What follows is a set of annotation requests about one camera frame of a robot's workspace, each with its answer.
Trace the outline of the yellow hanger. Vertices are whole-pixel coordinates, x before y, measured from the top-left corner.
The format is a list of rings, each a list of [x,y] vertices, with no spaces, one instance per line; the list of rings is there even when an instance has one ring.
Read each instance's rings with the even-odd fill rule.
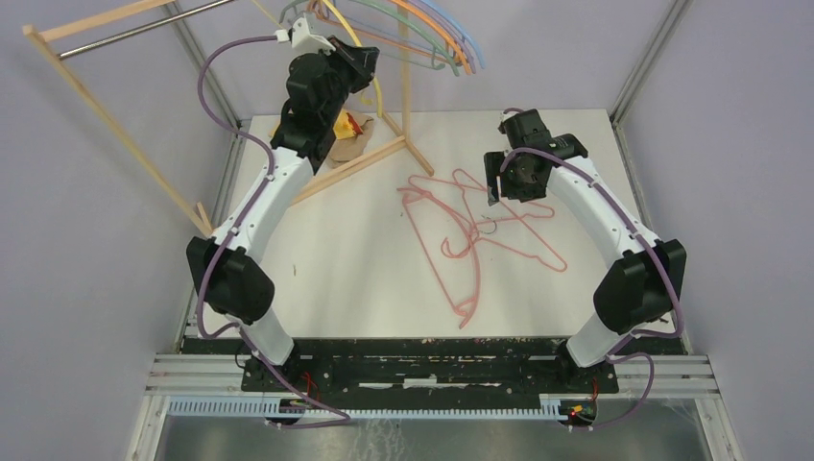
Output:
[[[365,47],[354,32],[347,44],[336,36],[322,36],[313,31],[307,16],[297,19],[289,28],[278,28],[272,34],[256,36],[255,42],[289,44],[296,58],[288,67],[286,91],[292,110],[316,112],[342,106],[350,94],[373,87],[375,113],[385,114],[380,83],[375,77],[380,50]]]

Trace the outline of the purple hanger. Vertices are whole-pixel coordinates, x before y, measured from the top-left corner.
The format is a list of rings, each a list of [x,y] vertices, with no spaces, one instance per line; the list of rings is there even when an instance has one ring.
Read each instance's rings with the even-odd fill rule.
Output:
[[[408,53],[425,56],[429,67],[435,70],[450,67],[454,75],[475,75],[485,67],[485,60],[477,42],[468,31],[437,1],[359,1],[359,4],[382,14],[393,13],[400,25],[418,35],[426,34],[428,45],[417,46],[409,39],[398,38],[396,44]]]

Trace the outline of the pink plastic hanger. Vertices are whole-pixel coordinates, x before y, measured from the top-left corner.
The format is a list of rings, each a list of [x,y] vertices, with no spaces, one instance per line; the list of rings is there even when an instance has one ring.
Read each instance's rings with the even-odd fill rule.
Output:
[[[477,251],[477,244],[481,240],[481,232],[478,229],[477,222],[472,216],[463,214],[457,211],[453,206],[447,202],[440,200],[435,194],[427,189],[417,186],[402,186],[396,190],[401,194],[401,205],[403,211],[406,213],[408,222],[410,223],[419,245],[424,254],[424,257],[429,264],[432,275],[435,277],[436,282],[440,286],[443,296],[447,301],[451,311],[460,318],[458,329],[463,330],[471,322],[475,313],[478,310],[482,292],[482,270],[479,254]],[[421,202],[428,202],[435,208],[439,209],[443,215],[449,218],[462,236],[465,243],[460,249],[455,249],[450,242],[450,237],[446,235],[438,244],[438,253],[440,256],[448,260],[461,260],[468,258],[471,263],[472,287],[471,293],[455,301],[450,294],[447,283],[443,280],[441,271],[435,264],[429,246],[425,243],[423,236],[420,233],[419,226],[414,218],[411,205]]]

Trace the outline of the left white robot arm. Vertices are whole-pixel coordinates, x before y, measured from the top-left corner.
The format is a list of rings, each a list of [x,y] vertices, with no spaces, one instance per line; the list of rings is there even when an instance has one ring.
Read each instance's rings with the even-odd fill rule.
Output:
[[[237,132],[261,148],[265,164],[224,223],[208,237],[192,238],[186,248],[196,314],[209,306],[227,318],[267,363],[265,377],[281,391],[299,384],[302,367],[290,357],[295,342],[272,309],[275,285],[260,262],[285,211],[334,144],[334,124],[349,95],[371,84],[379,56],[376,47],[349,45],[335,36],[300,51],[288,66],[288,97],[271,140]]]

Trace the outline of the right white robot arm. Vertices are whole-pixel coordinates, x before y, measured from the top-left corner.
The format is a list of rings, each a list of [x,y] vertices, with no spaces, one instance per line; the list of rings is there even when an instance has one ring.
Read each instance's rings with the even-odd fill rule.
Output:
[[[578,392],[592,367],[642,336],[682,335],[680,293],[686,250],[642,224],[601,178],[573,134],[552,135],[535,109],[504,110],[498,125],[508,151],[484,155],[490,205],[554,195],[592,239],[608,268],[592,296],[594,312],[565,343],[554,367],[557,384]]]

